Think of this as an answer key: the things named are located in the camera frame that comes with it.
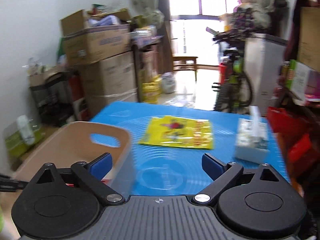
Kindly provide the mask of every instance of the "tissue box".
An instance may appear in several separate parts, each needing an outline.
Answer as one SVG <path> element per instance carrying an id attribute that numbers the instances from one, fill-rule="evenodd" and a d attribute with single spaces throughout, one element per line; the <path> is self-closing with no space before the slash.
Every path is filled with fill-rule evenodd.
<path id="1" fill-rule="evenodd" d="M 269 152 L 268 128 L 266 123 L 259 125 L 259 140 L 252 138 L 252 121 L 239 119 L 238 133 L 236 135 L 235 157 L 241 160 L 263 164 Z"/>

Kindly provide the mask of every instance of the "table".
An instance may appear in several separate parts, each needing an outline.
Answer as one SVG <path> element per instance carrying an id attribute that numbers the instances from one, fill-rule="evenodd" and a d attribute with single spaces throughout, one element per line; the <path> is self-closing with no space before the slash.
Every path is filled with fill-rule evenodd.
<path id="1" fill-rule="evenodd" d="M 164 115 L 210 120 L 215 148 L 202 150 L 137 144 L 151 117 Z M 212 182 L 201 167 L 201 158 L 204 153 L 210 153 L 225 163 L 235 161 L 245 168 L 258 167 L 255 163 L 233 157 L 239 118 L 249 118 L 249 116 L 185 107 L 115 102 L 105 107 L 92 119 L 92 122 L 116 125 L 131 133 L 132 153 L 137 169 L 132 194 L 166 196 L 195 194 Z M 285 179 L 289 180 L 284 160 L 270 128 L 268 128 L 268 136 L 270 153 L 266 163 L 271 164 Z M 115 140 L 103 135 L 93 135 L 93 140 L 116 146 Z"/>

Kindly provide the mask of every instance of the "dark clothing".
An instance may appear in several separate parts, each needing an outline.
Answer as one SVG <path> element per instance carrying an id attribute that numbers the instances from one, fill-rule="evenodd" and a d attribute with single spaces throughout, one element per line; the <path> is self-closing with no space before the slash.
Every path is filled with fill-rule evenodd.
<path id="1" fill-rule="evenodd" d="M 294 24 L 294 46 L 290 55 L 290 59 L 297 59 L 299 41 L 300 41 L 300 22 L 301 22 L 301 8 L 310 7 L 308 0 L 297 0 L 293 13 L 293 24 Z"/>

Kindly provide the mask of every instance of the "bicycle tire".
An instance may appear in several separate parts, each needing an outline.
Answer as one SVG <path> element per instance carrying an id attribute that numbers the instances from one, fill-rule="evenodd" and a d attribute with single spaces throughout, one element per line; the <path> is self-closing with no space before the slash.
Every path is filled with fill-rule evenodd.
<path id="1" fill-rule="evenodd" d="M 245 72 L 241 72 L 239 74 L 239 79 L 244 79 L 247 82 L 248 87 L 249 87 L 249 92 L 250 92 L 249 99 L 246 100 L 246 101 L 240 101 L 239 102 L 239 107 L 248 107 L 248 106 L 251 105 L 252 100 L 253 100 L 253 90 L 252 90 L 251 81 L 250 81 L 248 75 Z"/>
<path id="2" fill-rule="evenodd" d="M 228 109 L 230 113 L 232 111 L 232 84 L 224 83 L 220 86 L 220 91 L 217 95 L 216 104 L 214 106 L 214 111 L 222 112 L 225 109 Z"/>

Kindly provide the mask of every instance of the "metal screw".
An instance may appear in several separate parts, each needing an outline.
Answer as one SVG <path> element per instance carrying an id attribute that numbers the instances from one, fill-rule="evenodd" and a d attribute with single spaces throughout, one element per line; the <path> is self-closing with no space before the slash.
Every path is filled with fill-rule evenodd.
<path id="1" fill-rule="evenodd" d="M 208 202 L 211 198 L 206 194 L 199 194 L 195 196 L 195 200 L 198 202 Z"/>
<path id="2" fill-rule="evenodd" d="M 122 199 L 122 196 L 119 194 L 110 194 L 106 199 L 110 202 L 119 202 Z"/>

